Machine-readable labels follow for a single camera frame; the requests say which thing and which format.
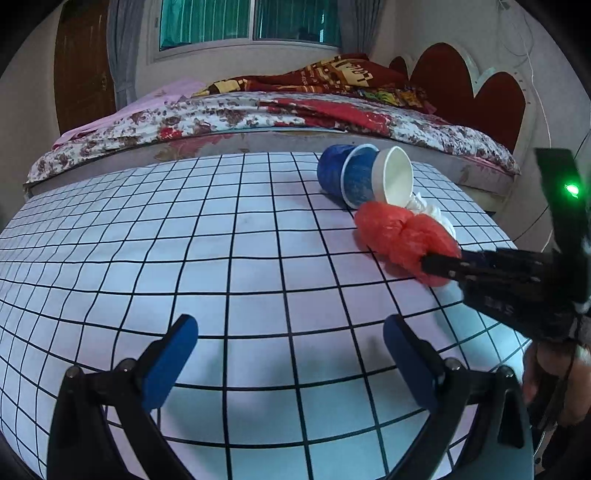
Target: white grid mat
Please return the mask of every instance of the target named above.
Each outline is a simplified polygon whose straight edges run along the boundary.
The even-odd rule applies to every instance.
[[[200,339],[153,416],[199,480],[384,476],[426,419],[383,344],[396,312],[443,357],[521,374],[526,340],[461,304],[457,284],[422,286],[358,244],[316,164],[311,153],[170,162],[62,187],[17,213],[0,235],[0,419],[34,471],[45,478],[67,367],[137,358],[180,313]],[[514,248],[435,168],[414,168],[415,193],[463,248]],[[108,418],[145,476],[113,409]]]

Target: red plastic bag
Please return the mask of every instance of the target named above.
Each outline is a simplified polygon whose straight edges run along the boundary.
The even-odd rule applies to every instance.
[[[355,225],[368,247],[430,287],[442,287],[449,280],[424,273],[421,269],[423,256],[435,253],[461,257],[457,242],[441,224],[427,215],[415,215],[406,208],[367,202],[357,211]]]

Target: door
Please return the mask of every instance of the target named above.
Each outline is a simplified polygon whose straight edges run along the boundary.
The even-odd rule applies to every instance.
[[[54,90],[60,133],[115,113],[107,57],[109,0],[69,0],[57,29]]]

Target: white wall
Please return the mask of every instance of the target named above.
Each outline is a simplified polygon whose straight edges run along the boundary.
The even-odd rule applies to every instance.
[[[24,204],[31,165],[60,136],[53,93],[60,11],[27,37],[0,77],[0,230]]]
[[[524,11],[514,1],[501,13],[497,0],[388,0],[387,15],[382,19],[378,43],[373,57],[388,64],[399,54],[417,59],[430,45],[437,42],[455,43],[464,47],[474,58],[480,72],[499,64],[508,67],[520,63],[508,53],[503,43],[515,53],[524,53],[521,32],[527,46],[531,37],[524,22]],[[573,153],[589,130],[590,102],[583,86],[558,46],[536,20],[525,13],[531,26],[534,47],[531,61],[534,83],[540,93],[548,117],[553,147],[570,148]],[[527,62],[518,68],[526,79],[531,78]],[[547,147],[548,134],[541,108],[538,107],[531,147]],[[587,174],[591,169],[591,141],[579,154],[579,168]],[[546,206],[539,185],[539,175],[532,149],[522,163],[522,175],[497,222],[511,238],[515,238],[536,219]],[[546,214],[518,246],[541,249],[550,233],[550,217]]]
[[[241,45],[208,48],[152,61],[148,33],[158,30],[150,16],[155,0],[148,0],[142,20],[135,88],[138,97],[181,77],[207,85],[238,75],[281,74],[338,54],[335,48],[293,45]]]

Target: person's hand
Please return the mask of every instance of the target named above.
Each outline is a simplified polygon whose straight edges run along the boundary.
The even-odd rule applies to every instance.
[[[558,423],[562,426],[583,421],[591,408],[591,352],[588,346],[576,345],[575,348],[564,409],[558,417]],[[532,342],[523,357],[523,396],[526,405],[532,402],[538,392],[536,362],[550,375],[562,378],[569,368],[572,352],[572,343]]]

